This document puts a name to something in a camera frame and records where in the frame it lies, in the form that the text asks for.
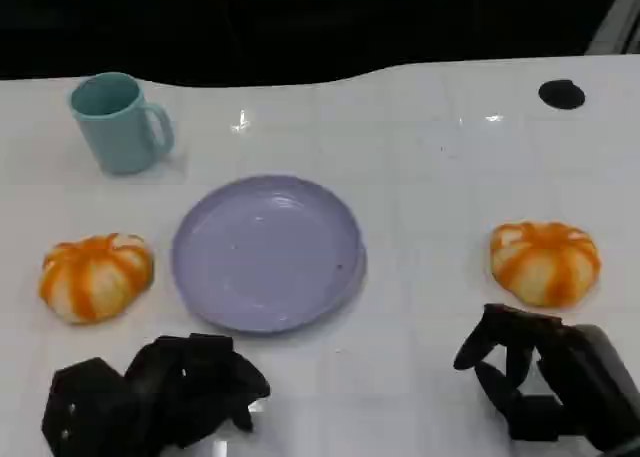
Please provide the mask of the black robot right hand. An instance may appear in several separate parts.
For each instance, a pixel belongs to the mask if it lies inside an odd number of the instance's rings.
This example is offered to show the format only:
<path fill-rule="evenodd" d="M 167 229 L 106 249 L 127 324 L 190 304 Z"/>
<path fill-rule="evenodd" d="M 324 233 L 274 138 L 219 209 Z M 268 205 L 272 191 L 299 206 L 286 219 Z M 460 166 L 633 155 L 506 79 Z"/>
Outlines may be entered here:
<path fill-rule="evenodd" d="M 639 389 L 596 325 L 487 304 L 453 366 L 474 370 L 513 440 L 581 436 L 604 456 L 639 453 Z"/>

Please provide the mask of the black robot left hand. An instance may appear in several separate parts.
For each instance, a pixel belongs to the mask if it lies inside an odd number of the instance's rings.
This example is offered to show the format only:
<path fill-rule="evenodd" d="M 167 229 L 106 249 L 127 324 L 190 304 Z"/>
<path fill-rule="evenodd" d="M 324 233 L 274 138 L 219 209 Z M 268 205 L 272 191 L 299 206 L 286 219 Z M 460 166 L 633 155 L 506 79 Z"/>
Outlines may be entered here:
<path fill-rule="evenodd" d="M 124 374 L 140 399 L 139 454 L 184 449 L 230 421 L 251 433 L 249 407 L 271 395 L 264 375 L 227 336 L 160 336 L 144 346 Z"/>

